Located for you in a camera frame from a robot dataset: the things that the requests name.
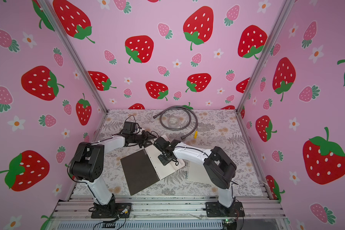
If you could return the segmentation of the dark grey spiral notebook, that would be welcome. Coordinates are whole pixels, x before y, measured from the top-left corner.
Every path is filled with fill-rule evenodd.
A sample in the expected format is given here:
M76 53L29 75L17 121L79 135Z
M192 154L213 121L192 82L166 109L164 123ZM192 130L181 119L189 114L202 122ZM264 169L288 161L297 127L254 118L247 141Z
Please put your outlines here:
M183 160L163 165L159 159L162 153L153 145L121 159L130 195L154 185L185 167Z

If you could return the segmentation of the white spiral notebook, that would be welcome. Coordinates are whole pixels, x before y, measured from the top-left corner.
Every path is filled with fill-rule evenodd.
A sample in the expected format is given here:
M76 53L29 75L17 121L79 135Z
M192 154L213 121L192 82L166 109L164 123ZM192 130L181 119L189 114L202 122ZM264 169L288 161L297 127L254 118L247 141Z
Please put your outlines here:
M203 165L188 162L188 171L186 179L190 182L214 185L209 178L208 173Z

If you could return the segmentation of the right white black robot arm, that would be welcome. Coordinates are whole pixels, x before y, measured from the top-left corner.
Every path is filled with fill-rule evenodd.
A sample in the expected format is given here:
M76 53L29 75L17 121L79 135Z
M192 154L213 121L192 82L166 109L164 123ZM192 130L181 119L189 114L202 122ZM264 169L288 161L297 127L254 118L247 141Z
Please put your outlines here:
M160 152L162 165L177 162L179 159L204 166L210 181L218 187L218 202L230 208L235 201L232 185L237 166L225 151L215 146L213 149L202 149L189 146L179 140L171 142L159 137L153 144Z

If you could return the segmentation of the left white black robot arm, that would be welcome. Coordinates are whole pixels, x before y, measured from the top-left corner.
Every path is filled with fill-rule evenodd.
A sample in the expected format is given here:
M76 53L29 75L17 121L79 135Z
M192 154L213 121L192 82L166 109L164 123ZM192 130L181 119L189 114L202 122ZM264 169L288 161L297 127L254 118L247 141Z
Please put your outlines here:
M123 147L148 147L158 134L142 129L136 122L125 122L123 129L110 138L96 142L81 142L74 157L67 166L71 179L86 184L91 191L95 206L113 209L115 196L110 192L102 177L104 155Z

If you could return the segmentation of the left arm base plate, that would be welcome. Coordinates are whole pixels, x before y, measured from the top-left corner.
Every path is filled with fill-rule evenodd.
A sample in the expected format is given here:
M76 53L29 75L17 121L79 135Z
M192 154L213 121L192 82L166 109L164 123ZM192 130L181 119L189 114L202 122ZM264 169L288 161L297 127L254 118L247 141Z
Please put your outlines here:
M94 203L94 206L88 211L91 212L92 219L129 218L131 206L131 203L113 203L111 205Z

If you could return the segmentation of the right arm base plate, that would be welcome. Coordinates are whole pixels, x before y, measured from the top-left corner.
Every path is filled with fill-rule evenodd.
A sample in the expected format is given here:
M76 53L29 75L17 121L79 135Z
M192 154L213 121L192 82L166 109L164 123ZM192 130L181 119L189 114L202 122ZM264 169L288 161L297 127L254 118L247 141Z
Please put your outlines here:
M232 205L227 208L219 202L206 202L205 209L208 217L245 217L245 212L241 202L233 202Z

